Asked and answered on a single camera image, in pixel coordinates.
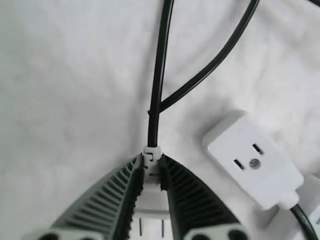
outlet socket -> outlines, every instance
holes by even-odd
[[[237,110],[229,114],[203,137],[202,142],[212,160],[263,210],[277,204],[291,208],[299,201],[295,190],[303,184],[303,176],[246,112]]]

